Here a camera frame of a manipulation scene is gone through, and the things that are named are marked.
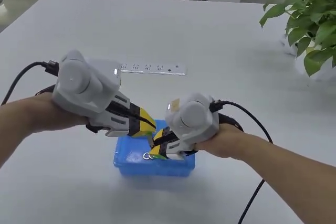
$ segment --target blue object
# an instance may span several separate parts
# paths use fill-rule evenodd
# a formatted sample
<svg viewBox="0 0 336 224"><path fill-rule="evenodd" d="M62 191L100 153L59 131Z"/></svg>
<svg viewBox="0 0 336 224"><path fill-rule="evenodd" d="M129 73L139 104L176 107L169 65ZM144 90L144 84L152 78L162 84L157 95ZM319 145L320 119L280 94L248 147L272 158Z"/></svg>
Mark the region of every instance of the blue object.
<svg viewBox="0 0 336 224"><path fill-rule="evenodd" d="M164 120L155 120L156 130L167 127ZM150 159L144 160L142 155L150 151L147 138L122 136L118 138L114 153L114 166L122 175L160 175L187 177L195 168L195 155L184 160Z"/></svg>

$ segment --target keyring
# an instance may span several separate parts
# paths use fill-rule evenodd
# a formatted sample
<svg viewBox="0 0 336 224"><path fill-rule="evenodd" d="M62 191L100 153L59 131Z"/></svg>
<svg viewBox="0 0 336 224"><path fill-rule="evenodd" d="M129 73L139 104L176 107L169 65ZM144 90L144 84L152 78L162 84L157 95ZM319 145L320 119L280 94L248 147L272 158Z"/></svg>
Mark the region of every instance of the keyring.
<svg viewBox="0 0 336 224"><path fill-rule="evenodd" d="M145 152L145 153L142 155L142 158L143 158L144 160L154 159L154 157L153 157L151 154L149 154L148 152Z"/></svg>

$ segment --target forearm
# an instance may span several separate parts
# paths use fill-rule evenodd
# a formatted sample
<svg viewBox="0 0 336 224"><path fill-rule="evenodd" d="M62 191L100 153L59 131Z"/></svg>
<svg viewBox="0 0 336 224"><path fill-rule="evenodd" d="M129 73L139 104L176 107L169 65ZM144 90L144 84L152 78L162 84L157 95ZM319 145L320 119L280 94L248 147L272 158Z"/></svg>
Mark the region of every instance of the forearm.
<svg viewBox="0 0 336 224"><path fill-rule="evenodd" d="M247 135L237 158L250 165L306 224L336 220L336 168Z"/></svg>
<svg viewBox="0 0 336 224"><path fill-rule="evenodd" d="M24 100L0 106L0 167L21 141L32 133L28 110Z"/></svg>

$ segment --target human hand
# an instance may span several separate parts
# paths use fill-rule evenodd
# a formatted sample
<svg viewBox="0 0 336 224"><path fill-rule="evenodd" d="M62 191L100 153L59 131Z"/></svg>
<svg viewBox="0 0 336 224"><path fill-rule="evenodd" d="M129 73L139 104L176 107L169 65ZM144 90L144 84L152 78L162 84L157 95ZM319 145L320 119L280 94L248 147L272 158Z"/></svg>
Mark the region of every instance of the human hand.
<svg viewBox="0 0 336 224"><path fill-rule="evenodd" d="M220 124L218 133L211 139L196 144L197 150L205 150L217 157L240 159L244 143L252 135L246 134L230 124Z"/></svg>
<svg viewBox="0 0 336 224"><path fill-rule="evenodd" d="M86 117L72 114L56 106L51 96L51 93L43 93L21 100L26 104L33 133L63 130L88 123Z"/></svg>

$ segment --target human arm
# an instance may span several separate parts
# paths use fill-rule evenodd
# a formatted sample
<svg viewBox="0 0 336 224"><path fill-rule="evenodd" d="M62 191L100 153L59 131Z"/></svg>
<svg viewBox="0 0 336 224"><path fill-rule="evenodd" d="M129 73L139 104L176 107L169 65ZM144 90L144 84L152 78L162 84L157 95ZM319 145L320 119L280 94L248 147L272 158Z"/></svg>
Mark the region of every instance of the human arm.
<svg viewBox="0 0 336 224"><path fill-rule="evenodd" d="M336 167L303 157L225 124L214 138L199 143L197 148L247 163L305 224L336 220Z"/></svg>
<svg viewBox="0 0 336 224"><path fill-rule="evenodd" d="M86 118L54 105L50 93L0 106L0 167L27 136L41 131L62 130L86 122Z"/></svg>

